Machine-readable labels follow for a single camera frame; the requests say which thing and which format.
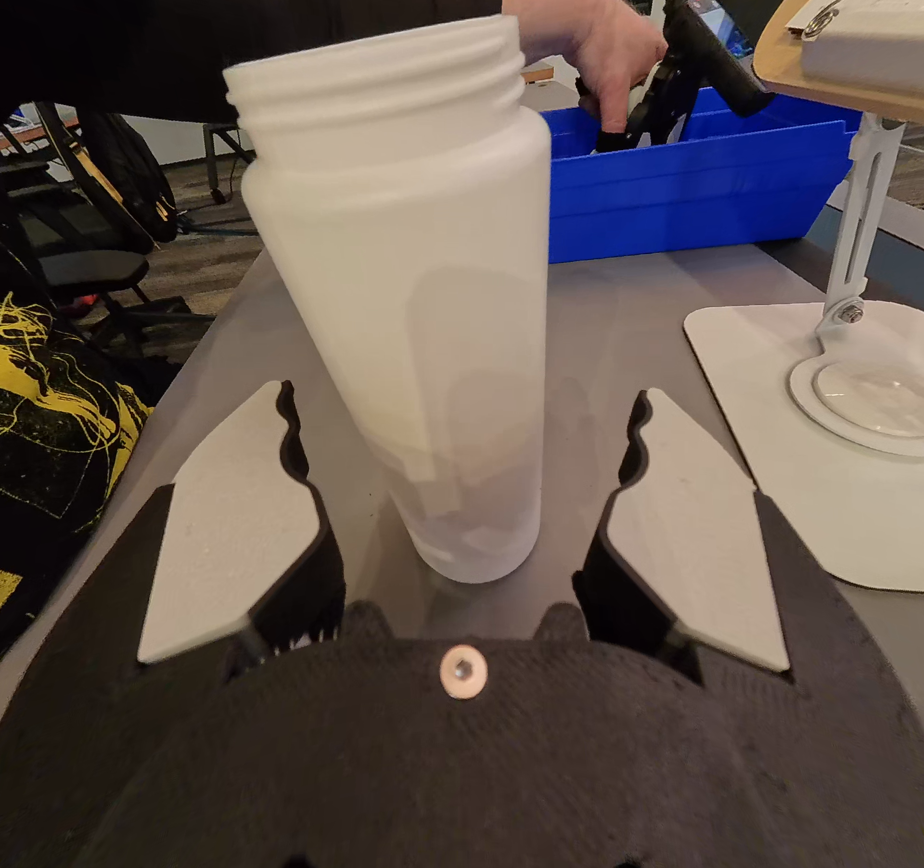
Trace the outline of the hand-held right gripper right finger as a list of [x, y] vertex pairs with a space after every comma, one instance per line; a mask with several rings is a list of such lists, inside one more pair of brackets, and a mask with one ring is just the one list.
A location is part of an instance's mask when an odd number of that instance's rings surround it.
[[660, 389], [638, 393], [627, 437], [618, 486], [572, 577], [590, 639], [677, 669], [709, 647], [787, 671], [755, 485]]

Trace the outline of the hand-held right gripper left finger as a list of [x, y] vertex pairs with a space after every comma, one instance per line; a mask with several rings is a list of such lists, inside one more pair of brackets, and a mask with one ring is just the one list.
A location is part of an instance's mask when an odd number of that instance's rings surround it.
[[257, 659], [331, 640], [345, 609], [341, 553], [289, 381], [264, 384], [172, 481], [138, 661], [232, 637]]

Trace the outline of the blue plastic bin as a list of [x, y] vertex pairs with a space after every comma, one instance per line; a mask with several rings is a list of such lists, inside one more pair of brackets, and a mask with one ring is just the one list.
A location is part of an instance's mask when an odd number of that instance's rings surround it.
[[804, 238], [850, 170], [862, 119], [789, 96], [741, 118], [703, 88], [678, 143], [597, 155], [599, 125], [583, 109], [541, 116], [550, 263]]

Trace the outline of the white plastic bottle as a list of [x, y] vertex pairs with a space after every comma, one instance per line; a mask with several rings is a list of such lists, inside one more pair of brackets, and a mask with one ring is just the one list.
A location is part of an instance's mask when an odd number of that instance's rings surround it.
[[225, 69], [248, 213], [410, 538], [458, 583], [539, 535], [551, 135], [492, 15]]

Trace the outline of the person's left hand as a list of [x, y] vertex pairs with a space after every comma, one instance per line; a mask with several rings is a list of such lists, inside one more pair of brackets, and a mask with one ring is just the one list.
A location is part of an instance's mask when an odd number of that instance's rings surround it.
[[621, 133], [630, 90], [667, 52], [664, 35], [623, 0], [502, 0], [527, 64], [561, 55], [596, 101], [605, 133]]

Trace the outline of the clear round stand foot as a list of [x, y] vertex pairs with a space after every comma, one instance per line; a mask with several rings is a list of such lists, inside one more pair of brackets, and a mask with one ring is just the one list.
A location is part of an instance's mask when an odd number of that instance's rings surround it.
[[825, 354], [793, 366], [787, 385], [800, 410], [833, 435], [923, 458], [923, 379], [913, 366]]

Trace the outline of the black office chair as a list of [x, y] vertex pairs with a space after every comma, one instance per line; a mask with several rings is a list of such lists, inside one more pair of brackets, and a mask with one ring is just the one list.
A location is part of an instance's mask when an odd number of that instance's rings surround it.
[[25, 248], [36, 261], [59, 311], [76, 298], [97, 295], [106, 316], [89, 330], [89, 338], [109, 347], [121, 338], [121, 349], [144, 354], [149, 329], [159, 325], [210, 325], [213, 315], [193, 312], [179, 296], [151, 299], [141, 291], [149, 273], [148, 256], [132, 250], [103, 247], [96, 237], [65, 216], [68, 207], [101, 215], [90, 203], [59, 183], [23, 187], [8, 193]]

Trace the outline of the black backpack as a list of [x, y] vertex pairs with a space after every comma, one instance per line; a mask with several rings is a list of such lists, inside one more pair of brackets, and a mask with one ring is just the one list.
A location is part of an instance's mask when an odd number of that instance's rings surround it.
[[77, 109], [82, 145], [122, 206], [157, 242], [179, 234], [172, 188], [145, 140], [118, 114]]

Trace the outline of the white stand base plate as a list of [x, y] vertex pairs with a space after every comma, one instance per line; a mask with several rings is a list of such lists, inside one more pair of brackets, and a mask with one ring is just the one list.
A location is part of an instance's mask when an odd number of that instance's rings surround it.
[[747, 468], [829, 574], [922, 593], [922, 458], [835, 435], [803, 412], [789, 377], [817, 357], [820, 302], [710, 307], [684, 332]]

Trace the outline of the metal stand bracket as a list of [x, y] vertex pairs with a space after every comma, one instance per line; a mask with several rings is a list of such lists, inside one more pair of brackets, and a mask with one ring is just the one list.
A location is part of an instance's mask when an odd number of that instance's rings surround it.
[[852, 167], [831, 264], [822, 319], [815, 335], [823, 363], [843, 356], [864, 316], [862, 293], [888, 187], [906, 124], [864, 113], [851, 141]]

